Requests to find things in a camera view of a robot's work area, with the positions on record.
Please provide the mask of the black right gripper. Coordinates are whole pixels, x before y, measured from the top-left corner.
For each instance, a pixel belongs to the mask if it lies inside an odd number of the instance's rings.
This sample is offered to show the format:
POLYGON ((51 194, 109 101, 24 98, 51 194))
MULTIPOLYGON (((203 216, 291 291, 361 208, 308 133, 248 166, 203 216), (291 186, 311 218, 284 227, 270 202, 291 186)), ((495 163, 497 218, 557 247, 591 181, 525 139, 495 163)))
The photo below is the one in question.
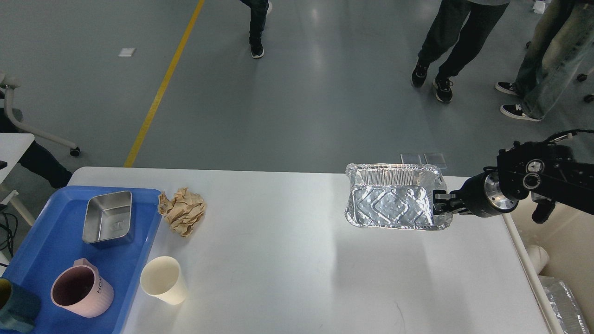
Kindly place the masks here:
POLYGON ((457 191, 433 190, 433 214, 489 218, 510 213, 517 207, 517 199, 509 199, 503 194, 497 171, 486 171, 471 177, 457 191))

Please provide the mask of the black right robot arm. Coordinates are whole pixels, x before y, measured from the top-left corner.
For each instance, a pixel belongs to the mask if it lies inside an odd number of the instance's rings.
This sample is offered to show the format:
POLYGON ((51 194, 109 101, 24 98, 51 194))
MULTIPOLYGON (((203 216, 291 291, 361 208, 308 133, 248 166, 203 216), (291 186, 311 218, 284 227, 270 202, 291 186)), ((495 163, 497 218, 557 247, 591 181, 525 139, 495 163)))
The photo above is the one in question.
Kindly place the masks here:
POLYGON ((537 204, 533 222, 548 220, 556 203, 592 214, 594 212, 594 167, 575 160, 571 147, 561 141, 591 129, 571 129, 543 141, 515 141, 500 149, 495 166, 470 177, 452 192, 433 191, 433 214, 470 214, 477 217, 510 213, 526 197, 537 204))

